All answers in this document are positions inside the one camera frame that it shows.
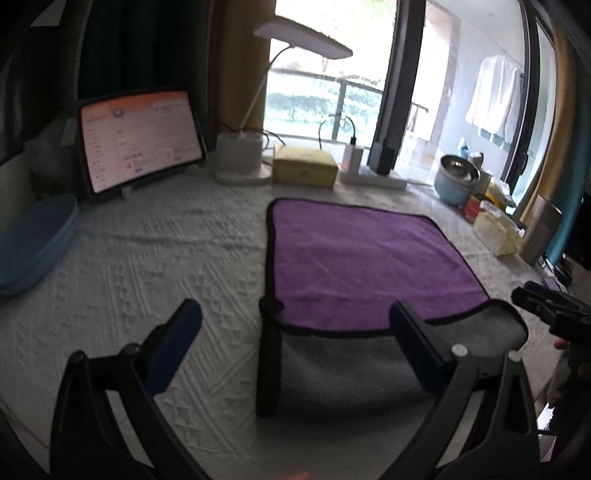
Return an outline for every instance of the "bottle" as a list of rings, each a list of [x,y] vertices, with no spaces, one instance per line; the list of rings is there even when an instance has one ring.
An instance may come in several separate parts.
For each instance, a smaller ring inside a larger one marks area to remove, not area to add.
[[[458,157],[468,159],[468,155],[470,154],[470,147],[468,147],[468,142],[464,137],[460,139],[460,142],[457,145],[456,155]]]

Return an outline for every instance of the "microfiber cloth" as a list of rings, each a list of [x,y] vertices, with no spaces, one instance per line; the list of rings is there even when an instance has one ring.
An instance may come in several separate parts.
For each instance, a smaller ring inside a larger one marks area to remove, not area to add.
[[[277,199],[267,228],[261,417],[350,417],[426,398],[388,329],[395,301],[477,355],[527,340],[519,313],[489,298],[427,217]]]

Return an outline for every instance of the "tissue box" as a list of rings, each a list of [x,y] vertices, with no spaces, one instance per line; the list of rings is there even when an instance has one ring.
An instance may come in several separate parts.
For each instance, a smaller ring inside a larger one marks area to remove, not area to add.
[[[331,189],[339,167],[332,155],[317,148],[278,145],[273,157],[273,181]]]

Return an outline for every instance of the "light blue pot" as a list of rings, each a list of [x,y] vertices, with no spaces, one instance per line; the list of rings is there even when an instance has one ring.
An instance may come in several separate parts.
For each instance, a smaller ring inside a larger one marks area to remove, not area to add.
[[[441,201],[463,207],[474,192],[479,177],[478,169],[464,158],[444,155],[435,176],[435,191]]]

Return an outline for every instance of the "desk lamp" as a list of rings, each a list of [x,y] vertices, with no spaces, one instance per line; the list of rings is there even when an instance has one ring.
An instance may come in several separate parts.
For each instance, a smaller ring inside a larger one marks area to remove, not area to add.
[[[253,31],[257,37],[281,40],[288,44],[270,61],[259,82],[252,102],[242,118],[238,132],[217,136],[217,150],[213,174],[217,181],[226,184],[262,183],[271,177],[271,168],[262,163],[262,139],[257,133],[245,132],[244,127],[259,98],[269,70],[283,52],[291,48],[303,48],[327,59],[345,59],[353,51],[343,44],[288,18],[275,16]]]

